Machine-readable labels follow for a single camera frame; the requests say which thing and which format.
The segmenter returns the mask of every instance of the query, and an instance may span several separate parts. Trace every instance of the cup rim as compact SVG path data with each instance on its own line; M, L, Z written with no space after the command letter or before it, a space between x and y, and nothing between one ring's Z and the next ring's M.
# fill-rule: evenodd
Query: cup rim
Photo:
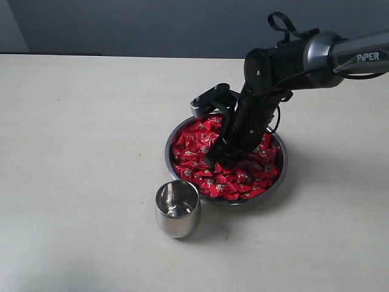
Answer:
M171 183L174 183L174 182L176 182L176 181L180 181L180 182L183 182L183 183L186 183L186 184L192 186L192 188L194 189L194 191L196 192L196 195L197 195L197 202L196 202L196 205L195 205L194 208L193 208L193 211L190 212L190 213L188 213L188 214L185 214L184 216L179 216L179 217L173 217L173 216L169 216L168 214L165 214L164 212L162 212L162 210L160 209L160 207L159 207L159 205L158 205L158 203L157 203L157 196L158 196L158 193L160 192L160 190L162 190L162 188L164 188L167 184L171 184ZM188 181L184 181L183 179L172 179L171 181L168 181L168 182L162 184L162 185L159 187L159 189L158 189L158 191L157 191L157 193L156 193L156 207L157 207L157 209L158 209L158 211L159 211L160 214L162 214L163 216L168 217L168 218L172 218L172 219L181 219L181 218L185 218L185 217L189 216L190 214L192 214L192 213L195 211L195 209L198 208L199 204L200 204L200 194L199 194L199 190L197 189L197 187L196 187L194 184L192 184L191 182L188 182Z

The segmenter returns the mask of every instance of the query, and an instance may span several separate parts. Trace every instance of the metal bowl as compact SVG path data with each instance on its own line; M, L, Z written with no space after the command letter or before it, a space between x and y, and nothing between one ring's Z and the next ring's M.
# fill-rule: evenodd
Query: metal bowl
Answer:
M180 179L180 177L178 177L178 175L174 171L174 168L173 168L173 165L172 165L172 162L174 161L174 158L173 158L173 154L171 152L171 143L173 142L173 140L176 137L177 132L181 128L183 128L183 127L186 128L187 126L190 126L191 124L195 123L196 121L197 121L197 118L195 118L195 117L190 117L190 118L184 120L182 123L180 123L173 130L173 132L171 132L171 134L170 134L170 136L169 136L169 138L168 138L168 140L166 142L166 146L165 146L165 162L166 162L166 166L167 166L169 172L171 173L171 175L172 175L172 177L174 179ZM281 140L281 138L279 137L279 135L274 133L273 137L274 137L274 139L273 139L272 145L274 147L278 148L277 157L276 157L275 163L276 163L278 169L280 169L281 171L280 171L280 174L278 175L278 177L276 178L276 180L274 181L274 184L270 188L268 188L265 192L261 193L260 195L254 196L254 197L249 198L249 199L240 199L240 200L230 201L230 200L225 200L225 199L222 199L222 198L211 198L209 196L203 195L202 193L200 193L200 198L202 200L204 200L204 201L208 201L208 202L215 203L215 204L240 205L240 204L252 203L254 201L260 201L260 200L263 200L263 199L266 199L266 198L270 197L272 192L284 180L284 178L286 176L286 170L287 170L286 147L285 147L283 141Z

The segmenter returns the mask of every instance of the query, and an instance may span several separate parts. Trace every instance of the piper logo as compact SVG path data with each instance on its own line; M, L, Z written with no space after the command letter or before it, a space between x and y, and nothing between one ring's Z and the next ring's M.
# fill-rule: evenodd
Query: piper logo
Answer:
M365 54L358 54L357 55L357 61L364 62L364 61L374 61L374 60L379 60L379 54L378 52L373 52L373 53L365 53Z

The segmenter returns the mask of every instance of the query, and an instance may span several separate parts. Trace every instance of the white table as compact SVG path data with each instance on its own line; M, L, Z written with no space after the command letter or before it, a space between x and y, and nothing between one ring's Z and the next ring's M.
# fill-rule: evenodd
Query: white table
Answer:
M0 291L386 291L388 77L295 91L274 197L154 221L164 146L242 60L0 56Z

